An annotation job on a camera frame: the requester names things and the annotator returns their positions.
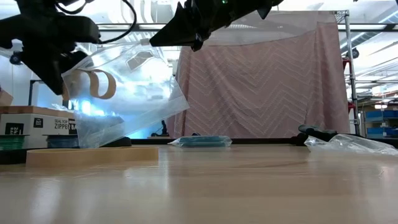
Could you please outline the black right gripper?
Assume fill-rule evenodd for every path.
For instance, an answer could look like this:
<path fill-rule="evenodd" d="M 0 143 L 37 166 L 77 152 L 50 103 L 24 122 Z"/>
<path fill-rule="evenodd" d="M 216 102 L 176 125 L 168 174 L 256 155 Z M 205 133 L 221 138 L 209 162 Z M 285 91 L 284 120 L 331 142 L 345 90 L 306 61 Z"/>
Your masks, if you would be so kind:
<path fill-rule="evenodd" d="M 153 47 L 189 46 L 200 50 L 214 27 L 223 27 L 256 11 L 265 19 L 283 0 L 189 0 L 177 3 L 173 18 L 151 39 Z"/>

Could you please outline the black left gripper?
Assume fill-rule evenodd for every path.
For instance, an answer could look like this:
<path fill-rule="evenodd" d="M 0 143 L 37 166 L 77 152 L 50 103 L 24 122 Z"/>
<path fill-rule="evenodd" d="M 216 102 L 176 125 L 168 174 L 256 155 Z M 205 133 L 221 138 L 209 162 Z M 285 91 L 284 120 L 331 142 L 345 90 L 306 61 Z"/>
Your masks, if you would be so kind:
<path fill-rule="evenodd" d="M 65 9 L 77 0 L 17 0 L 19 14 L 1 19 L 1 47 L 11 49 L 12 41 L 28 45 L 45 45 L 50 50 L 70 52 L 77 42 L 97 44 L 100 41 L 98 26 L 79 13 L 91 0 L 74 11 Z M 63 94 L 62 73 L 72 69 L 88 55 L 80 50 L 65 56 L 23 51 L 21 60 L 56 95 Z"/>

